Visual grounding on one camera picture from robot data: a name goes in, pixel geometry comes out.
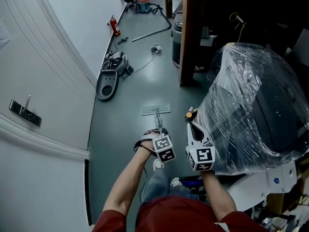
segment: person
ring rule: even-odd
[[[142,171],[154,149],[152,141],[144,141],[116,180],[105,202],[93,232],[125,232],[126,216],[137,191]],[[236,205],[212,171],[201,172],[210,206],[198,200],[198,195],[182,186],[175,178],[171,185],[164,165],[153,163],[154,175],[142,197],[136,232],[212,231],[266,232]]]

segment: cable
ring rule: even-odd
[[[114,58],[113,58],[113,55],[114,55],[114,52],[110,52],[110,53],[108,53],[106,56],[105,56],[105,58],[104,58],[104,60],[103,60],[103,63],[102,63],[102,65],[101,65],[101,71],[102,71],[102,69],[103,69],[103,66],[104,66],[104,64],[107,62],[107,61],[109,61],[110,62],[110,66],[111,66],[111,60],[113,60]]]
[[[138,71],[144,69],[148,64],[150,64],[150,63],[154,60],[154,58],[155,58],[155,56],[153,56],[153,59],[152,59],[152,60],[150,60],[148,63],[146,63],[146,64],[145,64],[143,67],[141,67],[140,69],[136,70],[134,73],[136,73],[136,72],[138,72]]]
[[[239,25],[240,25],[240,22],[237,24],[237,26],[234,28],[234,30],[235,30],[236,28],[238,28]]]
[[[147,174],[147,171],[146,171],[146,168],[144,167],[144,172],[145,172],[145,174],[146,174],[146,180],[145,180],[145,182],[144,182],[144,184],[143,184],[143,186],[142,186],[142,188],[141,188],[141,190],[139,191],[139,199],[140,199],[140,202],[142,202],[143,201],[143,197],[144,197],[144,190],[145,190],[145,187],[146,187],[146,184],[147,184],[147,180],[148,180],[148,174]]]
[[[143,67],[137,69],[136,71],[130,72],[130,71],[128,70],[129,74],[127,73],[127,76],[126,76],[126,77],[123,77],[123,76],[122,76],[122,79],[126,79],[128,76],[130,76],[130,75],[132,75],[132,74],[134,74],[134,73],[136,73],[136,72],[138,72],[138,71],[144,69],[148,64],[150,64],[150,63],[154,60],[154,58],[155,58],[155,56],[153,56],[152,60],[150,60],[150,61],[149,61],[148,63],[146,63]]]
[[[148,174],[147,174],[146,168],[144,168],[144,171],[145,171],[145,174],[146,174],[146,180],[145,180],[144,185],[142,186],[142,188],[139,192],[140,202],[143,202],[144,191],[145,191],[145,187],[146,187],[147,180],[148,180]]]
[[[163,8],[158,4],[154,4],[154,3],[149,3],[149,6],[150,5],[154,5],[154,6],[156,6],[156,8],[155,9],[153,9],[153,14],[155,15],[157,12],[158,12],[158,10],[163,10]]]
[[[241,33],[242,33],[242,30],[243,30],[243,28],[245,27],[246,23],[247,23],[247,22],[245,22],[245,23],[243,24],[243,26],[242,26],[242,28],[241,28],[241,30],[240,30],[240,34],[239,34],[239,38],[238,38],[238,41],[237,41],[237,42],[240,41]]]
[[[125,69],[125,71],[123,72],[123,74],[122,74],[122,76],[121,76],[121,78],[124,80],[124,79],[126,79],[128,76],[130,76],[131,74],[133,74],[133,72],[131,72],[131,71],[129,71],[129,68],[128,68],[128,66],[130,67],[130,68],[132,68],[132,66],[131,65],[129,65],[128,63],[127,63],[127,60],[125,60],[125,62],[126,62],[126,69]]]
[[[235,19],[234,19],[234,20],[231,20],[231,17],[232,17],[233,14],[235,14]],[[237,12],[232,13],[232,14],[230,15],[229,21],[236,21],[236,20],[239,20],[239,19],[237,18],[237,14],[239,14],[239,13],[237,13]]]
[[[118,51],[118,47],[116,46],[116,42],[115,42],[115,40],[113,40],[113,42],[114,42],[115,48],[116,48],[116,49],[117,49],[117,51]]]

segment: door handle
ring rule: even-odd
[[[25,106],[23,107],[21,104],[17,103],[14,100],[11,100],[9,109],[24,119],[30,121],[31,123],[40,126],[42,122],[42,118],[34,114],[33,112],[28,110],[29,102],[31,95],[28,95]]]

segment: paper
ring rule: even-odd
[[[11,40],[11,36],[6,26],[0,19],[0,51]]]

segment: white wall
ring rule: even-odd
[[[80,55],[98,76],[110,40],[106,24],[111,16],[119,21],[123,0],[49,0],[62,27]]]
[[[0,141],[0,231],[89,231],[84,162]]]

